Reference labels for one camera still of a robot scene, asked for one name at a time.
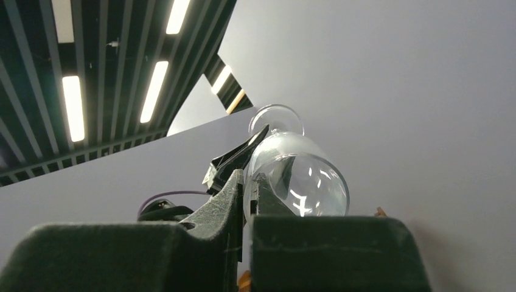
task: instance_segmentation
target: fluorescent light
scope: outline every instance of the fluorescent light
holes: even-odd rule
[[[74,42],[72,4],[70,1],[71,0],[52,0],[57,42],[60,44]]]
[[[229,105],[228,109],[226,110],[226,113],[231,114],[235,110],[237,105],[239,105],[240,101],[242,100],[242,98],[244,96],[245,96],[245,91],[243,89],[241,89],[240,92],[235,97],[235,99]]]
[[[224,85],[224,82],[226,82],[230,74],[231,68],[226,65],[211,88],[211,92],[213,92],[213,94],[217,94],[220,91],[222,85]]]
[[[84,120],[78,76],[63,77],[64,102],[72,142],[84,140]]]
[[[142,110],[142,116],[140,117],[140,123],[146,123],[152,117],[156,101],[158,100],[159,91],[169,66],[168,61],[157,62],[150,79],[150,85],[148,86],[147,96],[145,98],[144,109]]]
[[[190,0],[174,0],[172,11],[170,11],[169,23],[167,24],[168,35],[176,35],[181,30],[189,3]]]

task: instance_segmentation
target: white wall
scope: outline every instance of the white wall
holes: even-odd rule
[[[184,101],[178,114],[172,121],[167,136],[189,130],[212,120],[227,116],[224,105],[216,94],[211,92],[211,85],[202,75],[188,98]]]
[[[50,221],[136,221],[145,199],[201,190],[211,159],[248,139],[254,108],[55,173],[0,188],[0,266],[31,227]],[[169,197],[194,210],[202,195]]]
[[[219,54],[257,108],[298,111],[351,214],[408,225],[436,291],[514,291],[515,21],[514,0],[240,0]]]

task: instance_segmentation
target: purple wire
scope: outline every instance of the purple wire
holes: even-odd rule
[[[196,195],[209,195],[206,192],[199,192],[197,190],[175,190],[173,192],[159,193],[157,195],[151,196],[150,198],[146,199],[146,201],[144,201],[144,203],[140,206],[140,209],[138,209],[138,217],[140,217],[140,214],[142,213],[142,211],[144,210],[145,206],[149,202],[151,202],[151,201],[153,201],[153,200],[155,200],[157,198],[160,198],[162,196],[179,195],[179,194],[182,194],[182,193],[186,193],[186,194],[191,193],[191,194],[196,194]]]

